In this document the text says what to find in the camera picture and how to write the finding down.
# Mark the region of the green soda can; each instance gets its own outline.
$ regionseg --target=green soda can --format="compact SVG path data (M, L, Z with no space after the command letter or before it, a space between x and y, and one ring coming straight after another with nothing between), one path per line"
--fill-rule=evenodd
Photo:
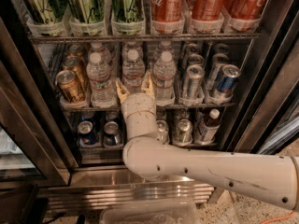
M141 0L112 0L112 6L116 22L143 21Z
M75 20L82 23L97 23L104 19L105 0L68 0Z
M54 24L62 21L66 0L24 0L36 24Z

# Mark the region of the speckled floor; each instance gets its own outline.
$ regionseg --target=speckled floor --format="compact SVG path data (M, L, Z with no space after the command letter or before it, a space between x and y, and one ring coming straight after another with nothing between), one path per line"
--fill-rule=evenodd
M299 156L299 140L280 152L285 156ZM259 224L268 218L288 215L291 211L263 203L243 195L224 191L215 204L205 204L198 209L201 224ZM99 212L82 213L85 224L99 223ZM52 224L76 224L77 217L61 217ZM277 224L298 224L299 214L275 222Z

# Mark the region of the bottle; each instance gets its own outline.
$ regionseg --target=bottle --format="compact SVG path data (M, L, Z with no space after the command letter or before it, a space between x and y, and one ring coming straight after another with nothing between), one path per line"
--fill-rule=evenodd
M114 67L113 67L113 62L112 62L112 55L110 51L103 45L101 42L97 43L91 43L91 48L88 52L88 58L90 59L90 55L94 52L97 52L101 55L102 58L107 62L107 64L110 67L110 73L113 74Z
M138 51L136 49L129 50L128 57L122 65L122 81L130 93L141 92L145 72L146 67L139 57Z
M128 57L128 52L131 49L135 49L138 51L139 57L140 59L143 59L143 49L142 49L142 42L136 42L136 41L129 41L124 43L123 47L122 47L122 52L121 52L121 56L122 56L122 60L124 61L125 59L127 59Z
M111 71L107 62L102 59L99 53L91 53L86 71L92 87L94 101L96 103L111 101L115 97L110 79Z
M162 52L152 70L153 89L157 100L171 99L176 73L177 66L172 54L169 51Z
M152 67L153 69L154 64L161 58L162 52L169 51L173 57L175 57L175 50L172 47L171 41L161 41L156 47L155 51L153 52L153 61L152 61Z
M195 143L208 145L213 143L214 135L220 127L219 110L213 108L208 114L205 114L200 120L198 126L199 136Z

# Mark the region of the orange cable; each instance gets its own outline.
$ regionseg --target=orange cable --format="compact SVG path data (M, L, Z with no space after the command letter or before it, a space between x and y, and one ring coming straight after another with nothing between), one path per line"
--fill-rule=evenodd
M291 212L291 213L289 213L286 216L274 217L272 219L267 219L267 220L263 221L261 224L266 224L266 223L270 223L270 222L273 222L273 221L288 219L288 218L290 218L290 217L292 217L294 215L295 215L295 212Z

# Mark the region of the bottle cap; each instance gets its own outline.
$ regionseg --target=bottle cap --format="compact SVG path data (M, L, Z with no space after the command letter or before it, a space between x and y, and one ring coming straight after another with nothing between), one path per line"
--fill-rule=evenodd
M210 112L209 112L209 116L212 117L213 119L216 119L219 117L219 110L216 108L213 108Z
M90 55L90 62L91 63L100 63L102 61L102 57L99 53L97 52L93 52L91 55Z
M164 51L161 54L161 59L164 62L169 63L172 60L172 54L169 51Z
M101 42L91 43L93 49L100 49L102 48L103 44Z
M171 41L161 41L160 44L161 44L162 46L166 46L166 47L168 47L168 46L171 45Z
M138 59L138 51L135 49L130 49L128 52L128 59L131 61L135 61Z
M130 46L133 46L133 45L135 45L136 44L136 42L135 41L128 41L127 42Z

